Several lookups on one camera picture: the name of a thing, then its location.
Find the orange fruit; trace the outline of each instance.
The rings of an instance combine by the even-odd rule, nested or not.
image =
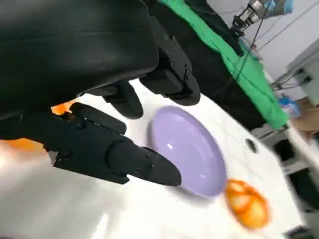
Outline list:
[[[228,206],[245,227],[259,229],[269,222],[267,201],[255,188],[243,181],[228,180],[225,194]]]
[[[54,114],[56,115],[62,115],[65,112],[68,112],[71,105],[75,102],[75,100],[73,101],[69,101],[57,106],[53,106],[51,107],[51,110]],[[26,139],[26,138],[20,138],[17,140],[7,140],[6,143],[8,143],[10,146],[19,149],[19,150],[23,150],[23,151],[39,151],[39,150],[43,150],[43,145],[41,143]]]

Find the green cloth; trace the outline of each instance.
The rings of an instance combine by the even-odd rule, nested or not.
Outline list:
[[[184,0],[159,1],[166,4],[177,15],[187,21],[207,46],[220,53],[229,72],[235,79],[238,78],[237,83],[245,91],[270,126],[274,129],[279,129],[287,122],[288,115],[280,108],[265,78],[263,65],[258,60],[249,55],[240,76],[238,76],[246,55],[239,57],[227,42],[210,29],[205,21],[185,4]]]

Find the robotic arm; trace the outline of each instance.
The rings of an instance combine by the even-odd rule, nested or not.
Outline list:
[[[136,78],[178,104],[199,102],[189,59],[141,0],[2,0],[0,18],[0,139],[40,142],[54,167],[115,183],[181,184],[166,158],[124,137],[123,122],[80,103],[50,110],[89,93],[138,119]]]
[[[231,30],[236,36],[243,36],[244,31],[252,24],[265,19],[286,15],[294,10],[294,0],[250,0],[239,16],[234,16]]]

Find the lavender bowl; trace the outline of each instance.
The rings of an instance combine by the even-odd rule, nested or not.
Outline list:
[[[159,109],[149,137],[151,147],[179,169],[183,189],[205,198],[223,192],[227,176],[222,153],[208,130],[188,112]]]

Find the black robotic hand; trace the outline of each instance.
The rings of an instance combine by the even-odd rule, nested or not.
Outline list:
[[[50,111],[90,93],[138,119],[136,78],[178,104],[199,102],[189,59],[141,0],[2,0],[0,9],[1,139],[43,143],[55,167],[112,182],[181,183],[166,158],[123,136],[124,123],[79,103]]]

